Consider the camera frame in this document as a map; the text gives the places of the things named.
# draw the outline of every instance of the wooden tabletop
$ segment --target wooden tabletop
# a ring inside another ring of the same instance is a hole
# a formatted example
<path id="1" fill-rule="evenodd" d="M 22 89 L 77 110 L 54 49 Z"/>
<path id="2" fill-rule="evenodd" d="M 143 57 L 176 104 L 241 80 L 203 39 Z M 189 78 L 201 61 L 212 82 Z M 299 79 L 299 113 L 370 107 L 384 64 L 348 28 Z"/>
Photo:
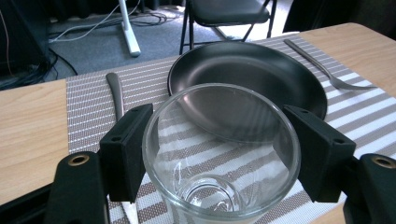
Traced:
<path id="1" fill-rule="evenodd" d="M 396 41 L 354 23 L 300 36 L 396 97 Z M 67 154 L 64 79 L 0 91 L 0 204 L 52 182 Z M 315 223 L 343 219 L 338 206 Z"/>

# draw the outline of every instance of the black chair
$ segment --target black chair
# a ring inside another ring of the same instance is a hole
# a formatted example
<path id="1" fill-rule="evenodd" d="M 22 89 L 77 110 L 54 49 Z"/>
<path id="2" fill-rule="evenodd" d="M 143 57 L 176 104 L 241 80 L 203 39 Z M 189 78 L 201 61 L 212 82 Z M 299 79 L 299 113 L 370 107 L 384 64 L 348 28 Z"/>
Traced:
<path id="1" fill-rule="evenodd" d="M 238 41 L 245 42 L 255 23 L 265 23 L 269 20 L 267 38 L 271 37 L 276 12 L 276 0 L 272 0 L 271 13 L 267 10 L 270 0 L 186 0 L 183 29 L 181 32 L 180 54 L 183 47 L 194 48 L 193 25 L 195 22 L 206 27 L 251 24 L 247 33 Z M 190 43 L 185 44 L 187 21 L 189 21 Z"/>

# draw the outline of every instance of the striped placemat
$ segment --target striped placemat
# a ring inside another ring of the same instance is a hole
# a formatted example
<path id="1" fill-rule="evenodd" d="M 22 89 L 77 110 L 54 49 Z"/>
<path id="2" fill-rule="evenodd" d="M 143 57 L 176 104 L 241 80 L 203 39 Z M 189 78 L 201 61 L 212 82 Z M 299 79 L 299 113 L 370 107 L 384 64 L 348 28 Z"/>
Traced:
<path id="1" fill-rule="evenodd" d="M 375 152 L 396 159 L 396 99 L 381 89 L 335 89 L 314 65 L 286 46 L 282 41 L 284 38 L 291 39 L 348 83 L 362 86 L 371 83 L 298 35 L 285 35 L 255 42 L 289 54 L 314 73 L 328 98 L 329 107 L 325 121 L 357 143 L 357 158 L 362 154 Z M 166 79 L 176 58 L 68 78 L 66 82 L 70 153 L 86 150 L 96 152 L 100 139 L 115 124 L 113 100 L 105 78 L 107 73 L 114 72 L 120 76 L 126 110 L 148 103 L 153 103 L 156 109 L 168 98 Z M 345 198 L 345 195 L 342 195 L 340 203 Z M 173 222 L 160 194 L 147 175 L 143 179 L 136 204 L 140 223 Z M 288 196 L 265 213 L 257 223 L 306 223 L 330 211 L 337 204 L 312 203 L 301 184 L 297 182 Z M 120 203 L 110 203 L 109 210 L 113 223 L 128 223 Z"/>

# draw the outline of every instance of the floor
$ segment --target floor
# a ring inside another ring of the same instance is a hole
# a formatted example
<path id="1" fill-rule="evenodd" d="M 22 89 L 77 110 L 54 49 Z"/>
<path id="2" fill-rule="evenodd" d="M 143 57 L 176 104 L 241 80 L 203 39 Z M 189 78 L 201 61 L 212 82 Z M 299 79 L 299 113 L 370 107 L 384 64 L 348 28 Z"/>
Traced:
<path id="1" fill-rule="evenodd" d="M 278 0 L 273 35 L 282 35 L 292 0 Z M 83 75 L 113 67 L 134 63 L 143 63 L 178 55 L 179 39 L 183 22 L 183 7 L 161 6 L 158 10 L 146 10 L 130 16 L 134 35 L 141 54 L 131 57 L 127 49 L 125 37 L 120 25 L 120 13 L 112 15 L 91 15 L 87 19 L 71 18 L 67 22 L 52 20 L 49 28 L 49 39 L 55 39 L 62 32 L 76 28 L 76 32 L 62 35 L 57 41 L 49 44 L 49 59 L 54 65 L 40 75 L 39 81 L 53 81 L 70 76 Z M 99 29 L 91 29 L 103 21 L 106 23 Z M 82 26 L 91 25 L 89 29 Z M 248 41 L 266 37 L 268 23 L 256 25 Z M 228 27 L 221 29 L 227 36 L 240 36 L 245 27 Z M 197 41 L 221 40 L 224 36 L 217 29 L 194 27 Z M 12 82 L 18 77 L 26 76 L 21 72 L 14 76 L 0 76 L 0 90 L 4 83 Z"/>

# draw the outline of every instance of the fork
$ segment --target fork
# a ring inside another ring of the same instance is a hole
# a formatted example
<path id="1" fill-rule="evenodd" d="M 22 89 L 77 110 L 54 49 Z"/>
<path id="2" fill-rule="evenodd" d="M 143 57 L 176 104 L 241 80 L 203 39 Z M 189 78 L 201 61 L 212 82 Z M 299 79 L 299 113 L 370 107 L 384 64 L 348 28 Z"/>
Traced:
<path id="1" fill-rule="evenodd" d="M 330 80 L 330 83 L 336 88 L 336 89 L 344 89 L 344 90 L 355 90 L 355 91 L 365 91 L 365 90 L 370 90 L 372 88 L 376 88 L 375 86 L 354 86 L 347 84 L 343 80 L 335 77 L 325 66 L 323 66 L 320 62 L 318 62 L 314 57 L 309 55 L 307 52 L 305 52 L 303 49 L 298 47 L 296 44 L 294 44 L 291 40 L 285 39 L 283 40 L 285 44 L 287 44 L 289 47 L 294 49 L 297 53 L 299 53 L 301 56 L 306 58 L 309 62 L 311 62 L 314 66 L 319 68 Z"/>

